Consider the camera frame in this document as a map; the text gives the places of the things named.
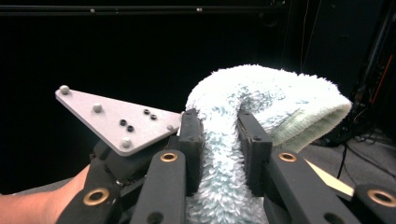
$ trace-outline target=hole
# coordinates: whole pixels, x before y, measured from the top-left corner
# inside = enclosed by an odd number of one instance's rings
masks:
[[[175,156],[174,155],[164,155],[164,158],[166,158],[167,160],[172,160]]]
[[[280,153],[279,158],[282,161],[297,161],[296,156],[294,156],[293,154],[290,154],[290,153],[286,153],[286,152]]]
[[[161,160],[165,162],[175,161],[177,159],[177,154],[165,153],[161,155]]]
[[[386,207],[396,207],[396,197],[380,189],[369,189],[367,191],[369,198],[376,203]]]
[[[88,206],[94,206],[104,202],[108,196],[108,189],[93,189],[85,195],[83,202]]]
[[[324,215],[324,219],[326,219],[327,222],[332,224],[344,224],[343,219],[341,219],[340,217],[338,217],[333,213],[326,213]]]
[[[94,194],[91,195],[90,200],[99,200],[100,198],[103,197],[102,192],[95,192]]]
[[[149,224],[160,224],[163,222],[163,214],[159,212],[153,212],[148,215],[148,223]]]
[[[125,119],[120,120],[120,126],[125,126],[125,125],[126,125],[126,120]]]
[[[377,199],[379,199],[379,200],[382,200],[383,202],[386,202],[386,203],[390,203],[390,202],[391,202],[391,199],[390,199],[387,195],[383,195],[383,194],[380,194],[380,193],[376,193],[376,194],[375,194],[375,197],[376,197]]]
[[[131,132],[134,131],[134,126],[128,125],[128,127],[126,128],[126,130],[128,131],[128,133],[131,133]]]

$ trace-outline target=black background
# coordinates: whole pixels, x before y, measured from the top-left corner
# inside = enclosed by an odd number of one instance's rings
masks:
[[[89,163],[99,139],[55,99],[61,85],[181,112],[211,72],[275,67],[283,44],[282,26],[263,25],[259,14],[3,17],[0,23],[1,193],[62,180]]]

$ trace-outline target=silver bolt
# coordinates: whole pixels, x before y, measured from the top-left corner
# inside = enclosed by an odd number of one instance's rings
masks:
[[[61,94],[67,95],[70,92],[70,89],[68,86],[62,85],[59,90],[61,91]]]
[[[132,144],[131,139],[129,137],[122,138],[122,146],[123,147],[130,147]]]
[[[95,103],[93,105],[93,111],[95,111],[96,113],[100,113],[102,111],[102,105],[99,103]]]

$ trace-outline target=dark equipment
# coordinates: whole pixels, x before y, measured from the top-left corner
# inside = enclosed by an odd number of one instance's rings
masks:
[[[353,197],[331,189],[299,154],[272,150],[253,115],[238,114],[247,185],[263,196],[270,223],[395,223],[396,192],[357,186]],[[180,135],[122,158],[103,142],[92,155],[84,189],[58,223],[184,223],[185,197],[198,189],[204,146],[194,109]],[[117,172],[113,167],[121,167]]]

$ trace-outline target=terry cloth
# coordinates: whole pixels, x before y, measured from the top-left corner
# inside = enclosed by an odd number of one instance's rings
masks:
[[[351,103],[330,81],[259,65],[220,69],[192,90],[186,110],[203,123],[203,177],[187,198],[190,223],[267,223],[263,198],[246,186],[237,112],[253,114],[274,148],[300,151],[334,128]]]

